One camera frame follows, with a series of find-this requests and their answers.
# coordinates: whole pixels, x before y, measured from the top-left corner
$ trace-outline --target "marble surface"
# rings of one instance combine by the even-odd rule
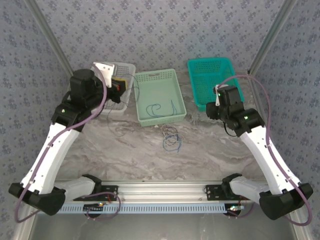
[[[100,115],[83,128],[57,179],[92,174],[102,180],[221,180],[241,173],[249,179],[263,180],[262,171],[244,143],[228,136],[220,121],[198,112],[188,72],[177,72],[177,77],[187,110],[183,121],[172,124],[185,138],[179,154],[163,151],[160,128],[140,126],[132,93],[124,116],[109,116],[107,120]],[[245,107],[255,108],[248,81],[239,83]]]

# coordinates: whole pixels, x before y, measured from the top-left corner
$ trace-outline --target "plastic basket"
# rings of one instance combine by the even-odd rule
[[[116,71],[116,77],[121,79],[127,80],[127,86],[128,90],[123,93],[121,96],[121,102],[120,103],[114,103],[111,100],[108,100],[104,108],[101,112],[102,115],[109,115],[110,116],[122,116],[125,113],[125,110],[127,109],[127,104],[129,102],[132,85],[134,82],[134,75],[136,73],[136,66],[130,63],[124,63],[124,62],[116,62],[116,61],[108,61],[108,63],[113,63],[117,65],[117,71]],[[95,69],[91,68],[92,71],[94,71],[95,75],[99,77],[98,74],[96,74]]]
[[[188,70],[194,101],[200,112],[206,111],[207,103],[216,101],[213,88],[223,80],[236,75],[231,61],[220,57],[191,59],[188,61]],[[226,84],[236,86],[244,102],[238,80],[234,78]]]
[[[142,127],[175,123],[185,118],[187,111],[174,69],[140,72],[135,78],[136,110]],[[151,114],[151,105],[157,105],[154,114],[160,117]]]

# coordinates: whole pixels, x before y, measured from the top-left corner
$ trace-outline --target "wall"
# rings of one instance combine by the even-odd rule
[[[10,183],[35,161],[68,77],[23,0],[0,1],[0,239],[14,231]]]
[[[256,75],[271,98],[275,144],[292,171],[313,187],[315,239],[320,239],[319,46],[320,3],[299,0]]]
[[[187,60],[250,67],[283,0],[36,0],[74,69],[93,61],[137,71],[184,70]]]

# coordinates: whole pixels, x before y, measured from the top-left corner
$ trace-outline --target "teal basket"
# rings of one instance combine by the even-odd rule
[[[194,101],[200,112],[206,111],[206,104],[216,101],[213,88],[225,79],[236,75],[228,58],[198,58],[188,61],[188,69]],[[225,84],[234,85],[239,89],[241,100],[245,98],[236,78]]]
[[[136,111],[142,127],[180,122],[185,118],[187,111],[174,69],[139,72],[135,79]]]

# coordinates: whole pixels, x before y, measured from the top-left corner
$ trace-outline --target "white basket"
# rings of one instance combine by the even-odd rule
[[[111,100],[106,101],[104,108],[101,112],[102,115],[109,115],[110,116],[122,116],[125,113],[125,110],[127,109],[127,104],[129,102],[132,86],[134,83],[134,75],[136,73],[136,66],[130,63],[124,63],[124,62],[116,62],[116,61],[108,61],[108,63],[113,63],[117,65],[117,71],[115,77],[126,79],[127,80],[127,87],[128,89],[123,93],[121,96],[121,102],[120,103],[114,103]],[[94,74],[99,77],[98,74],[96,74],[95,69],[91,68],[92,71],[94,71]]]

